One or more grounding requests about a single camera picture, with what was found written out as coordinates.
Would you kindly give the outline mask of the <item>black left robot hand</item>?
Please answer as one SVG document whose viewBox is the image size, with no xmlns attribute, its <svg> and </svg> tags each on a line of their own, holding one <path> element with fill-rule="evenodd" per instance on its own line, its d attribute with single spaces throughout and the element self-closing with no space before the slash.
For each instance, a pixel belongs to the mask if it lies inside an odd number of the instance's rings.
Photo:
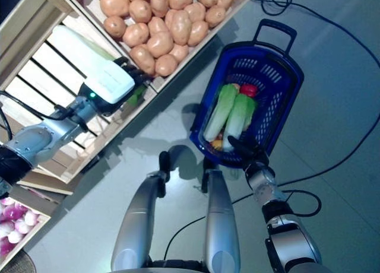
<svg viewBox="0 0 380 273">
<path fill-rule="evenodd" d="M 153 77 L 137 68 L 126 57 L 106 61 L 82 83 L 78 95 L 85 97 L 102 116 L 114 114 L 128 101 L 136 103 Z"/>
</svg>

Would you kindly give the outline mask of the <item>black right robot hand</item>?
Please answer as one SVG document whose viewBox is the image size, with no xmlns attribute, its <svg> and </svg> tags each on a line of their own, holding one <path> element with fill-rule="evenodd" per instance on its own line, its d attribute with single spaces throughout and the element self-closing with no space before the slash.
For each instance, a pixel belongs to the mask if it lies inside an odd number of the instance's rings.
<svg viewBox="0 0 380 273">
<path fill-rule="evenodd" d="M 242 169 L 245 172 L 269 166 L 269 158 L 265 149 L 255 140 L 252 143 L 244 143 L 231 135 L 227 139 L 234 152 L 241 157 Z"/>
</svg>

